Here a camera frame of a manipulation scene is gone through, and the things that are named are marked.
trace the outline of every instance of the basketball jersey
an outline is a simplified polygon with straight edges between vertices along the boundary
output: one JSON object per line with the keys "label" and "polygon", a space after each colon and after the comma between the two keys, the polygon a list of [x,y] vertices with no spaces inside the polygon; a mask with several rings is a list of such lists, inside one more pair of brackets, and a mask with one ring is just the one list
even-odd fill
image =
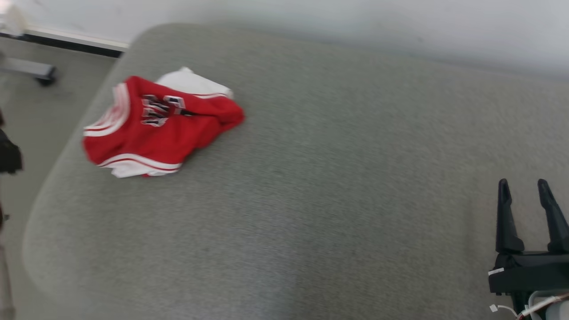
{"label": "basketball jersey", "polygon": [[193,149],[244,119],[227,87],[187,68],[159,82],[170,88],[137,76],[114,88],[114,105],[84,128],[83,145],[93,163],[119,178],[174,173]]}

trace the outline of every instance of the white cable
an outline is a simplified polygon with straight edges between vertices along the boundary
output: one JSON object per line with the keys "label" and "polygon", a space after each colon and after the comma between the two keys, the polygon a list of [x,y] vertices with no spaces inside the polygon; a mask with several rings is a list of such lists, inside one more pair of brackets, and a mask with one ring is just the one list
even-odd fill
{"label": "white cable", "polygon": [[492,312],[498,311],[498,308],[508,309],[508,310],[510,310],[510,311],[514,314],[514,317],[517,317],[517,316],[518,316],[518,314],[516,313],[516,311],[514,311],[514,309],[512,309],[512,308],[510,308],[510,307],[508,307],[508,306],[500,306],[500,305],[498,305],[498,306],[496,306],[496,305],[491,305],[491,306],[490,306],[490,310],[491,310]]}
{"label": "white cable", "polygon": [[531,308],[520,312],[520,314],[517,315],[516,320],[520,320],[521,318],[526,317],[530,313],[536,312],[537,310],[539,310],[539,309],[541,309],[547,305],[550,305],[550,304],[555,303],[555,302],[559,302],[559,301],[561,301],[565,298],[568,298],[568,297],[569,297],[569,293],[566,293],[566,294],[563,294],[563,295],[557,296],[557,297],[549,297],[549,298],[543,300],[542,302],[540,302],[536,305],[533,305]]}

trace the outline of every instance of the red stripe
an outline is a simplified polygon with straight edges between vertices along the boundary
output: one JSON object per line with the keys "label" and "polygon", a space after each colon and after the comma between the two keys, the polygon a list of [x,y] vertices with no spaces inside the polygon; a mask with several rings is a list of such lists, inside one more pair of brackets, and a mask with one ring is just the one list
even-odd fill
{"label": "red stripe", "polygon": [[106,126],[106,127],[103,127],[103,128],[84,129],[84,131],[103,131],[103,130],[109,129],[111,126],[112,126],[112,125]]}
{"label": "red stripe", "polygon": [[227,97],[228,95],[224,94],[224,93],[207,93],[207,94],[199,94],[199,93],[188,93],[189,95],[193,95],[193,96],[224,96]]}
{"label": "red stripe", "polygon": [[157,169],[157,170],[162,170],[162,171],[176,171],[176,170],[180,170],[179,167],[178,167],[178,168],[175,168],[175,169],[163,169],[163,168],[159,168],[159,167],[155,167],[155,166],[148,165],[148,164],[146,164],[146,163],[143,163],[143,162],[140,162],[140,161],[138,161],[138,160],[136,160],[136,159],[131,159],[131,158],[124,158],[124,159],[119,159],[119,160],[111,161],[111,162],[107,163],[107,164],[105,165],[105,167],[106,167],[106,166],[109,166],[111,163],[117,163],[117,162],[127,161],[127,160],[128,160],[128,161],[134,161],[134,162],[140,163],[141,165],[144,165],[144,166],[146,166],[146,167],[150,167],[150,168]]}

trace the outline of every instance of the floor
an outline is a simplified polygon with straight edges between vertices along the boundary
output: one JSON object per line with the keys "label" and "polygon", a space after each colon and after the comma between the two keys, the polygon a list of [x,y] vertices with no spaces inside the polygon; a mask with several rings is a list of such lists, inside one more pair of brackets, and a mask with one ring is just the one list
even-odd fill
{"label": "floor", "polygon": [[53,64],[57,83],[40,87],[32,78],[0,74],[4,128],[24,157],[24,171],[0,177],[0,199],[10,215],[6,247],[17,320],[85,319],[63,310],[37,290],[22,265],[22,236],[32,203],[50,168],[116,59],[0,38],[8,56]]}

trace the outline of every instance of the couch cushion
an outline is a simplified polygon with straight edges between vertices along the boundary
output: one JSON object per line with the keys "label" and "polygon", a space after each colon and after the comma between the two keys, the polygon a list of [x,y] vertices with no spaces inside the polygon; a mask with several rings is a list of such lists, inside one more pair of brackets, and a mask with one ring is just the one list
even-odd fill
{"label": "couch cushion", "polygon": [[[232,88],[247,119],[175,175],[117,179],[81,126],[128,76]],[[565,83],[172,24],[117,63],[38,196],[37,285],[104,319],[479,319],[497,185],[544,249],[537,179],[569,211]]]}

